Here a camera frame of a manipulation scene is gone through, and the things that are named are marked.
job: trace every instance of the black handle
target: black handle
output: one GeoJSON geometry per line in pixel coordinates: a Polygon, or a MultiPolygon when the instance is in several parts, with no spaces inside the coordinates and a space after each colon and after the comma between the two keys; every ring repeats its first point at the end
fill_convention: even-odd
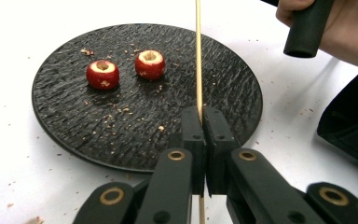
{"type": "Polygon", "coordinates": [[[296,11],[283,53],[297,58],[316,56],[333,0],[315,0],[308,8],[296,11]]]}

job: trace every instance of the hand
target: hand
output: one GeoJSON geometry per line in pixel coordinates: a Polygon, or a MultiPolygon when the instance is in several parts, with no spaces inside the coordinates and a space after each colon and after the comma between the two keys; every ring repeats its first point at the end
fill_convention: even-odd
{"type": "MultiPolygon", "coordinates": [[[[314,0],[280,0],[276,17],[291,26],[293,11],[309,7],[314,0]]],[[[320,49],[358,66],[358,0],[335,0],[320,49]]]]}

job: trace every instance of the small red fruit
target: small red fruit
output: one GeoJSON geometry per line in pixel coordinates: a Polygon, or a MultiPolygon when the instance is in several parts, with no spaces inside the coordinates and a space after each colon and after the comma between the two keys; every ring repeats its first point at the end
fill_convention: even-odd
{"type": "Polygon", "coordinates": [[[161,78],[165,71],[165,60],[158,51],[149,49],[138,54],[135,59],[135,72],[149,80],[161,78]]]}
{"type": "Polygon", "coordinates": [[[86,78],[91,87],[98,90],[111,90],[119,82],[119,71],[114,63],[100,60],[89,64],[86,78]]]}

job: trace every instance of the black cloth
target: black cloth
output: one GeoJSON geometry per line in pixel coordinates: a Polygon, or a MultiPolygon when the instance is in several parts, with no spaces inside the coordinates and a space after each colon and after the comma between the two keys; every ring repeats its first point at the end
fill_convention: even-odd
{"type": "Polygon", "coordinates": [[[278,3],[279,3],[279,0],[261,0],[261,1],[263,1],[263,2],[265,2],[267,4],[270,4],[272,6],[275,6],[275,7],[277,7],[278,3]]]}
{"type": "Polygon", "coordinates": [[[325,109],[317,134],[358,160],[358,75],[325,109]]]}

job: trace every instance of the black plate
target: black plate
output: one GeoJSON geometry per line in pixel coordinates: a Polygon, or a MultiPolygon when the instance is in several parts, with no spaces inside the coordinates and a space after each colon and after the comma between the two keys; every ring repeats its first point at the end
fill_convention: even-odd
{"type": "MultiPolygon", "coordinates": [[[[205,35],[201,41],[203,103],[224,113],[243,144],[261,117],[257,79],[232,50],[205,35]]],[[[32,95],[38,121],[65,149],[109,167],[152,172],[169,134],[180,132],[182,109],[196,104],[196,34],[160,24],[122,24],[85,33],[48,56],[37,71],[32,95]],[[134,58],[145,49],[157,49],[166,59],[163,79],[150,82],[135,75],[134,58]],[[86,67],[99,59],[118,66],[116,89],[96,91],[88,85],[86,67]]]]}

